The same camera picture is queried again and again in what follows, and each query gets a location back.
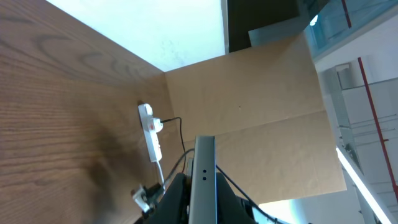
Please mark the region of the white power strip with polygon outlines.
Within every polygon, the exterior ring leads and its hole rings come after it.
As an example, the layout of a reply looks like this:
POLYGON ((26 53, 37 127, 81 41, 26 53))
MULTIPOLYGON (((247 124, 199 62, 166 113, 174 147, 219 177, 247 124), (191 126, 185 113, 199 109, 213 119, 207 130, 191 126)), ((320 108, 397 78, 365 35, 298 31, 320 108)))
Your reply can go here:
POLYGON ((149 130, 149 120, 155 118, 150 104, 144 103, 138 106, 139 117, 147 144, 151 162, 159 162, 162 158, 159 138, 156 132, 149 130))

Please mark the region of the white USB charger adapter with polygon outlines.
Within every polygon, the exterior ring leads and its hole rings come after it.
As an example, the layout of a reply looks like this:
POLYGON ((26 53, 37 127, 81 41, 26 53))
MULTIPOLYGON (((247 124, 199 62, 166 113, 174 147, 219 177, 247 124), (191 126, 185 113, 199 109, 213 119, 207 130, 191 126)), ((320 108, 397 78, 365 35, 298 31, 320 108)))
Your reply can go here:
POLYGON ((163 129, 163 123, 160 118, 151 118, 149 120, 149 130, 154 131, 156 133, 160 132, 163 129))

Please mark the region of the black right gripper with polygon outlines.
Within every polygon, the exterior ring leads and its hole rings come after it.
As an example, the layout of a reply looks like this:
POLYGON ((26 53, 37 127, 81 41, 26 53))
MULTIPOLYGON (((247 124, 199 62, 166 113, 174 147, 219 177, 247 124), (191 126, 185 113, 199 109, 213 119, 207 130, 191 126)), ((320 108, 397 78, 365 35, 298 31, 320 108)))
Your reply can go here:
MULTIPOLYGON (((165 195, 158 202, 163 189, 153 186, 141 187, 133 192, 133 200, 142 210, 142 216, 136 221, 144 224, 181 224, 188 223, 191 209, 189 204, 186 175, 178 173, 169 185, 165 195)), ((251 206, 237 197, 220 172, 216 173, 216 199, 213 207, 216 218, 208 223, 256 224, 251 206)))

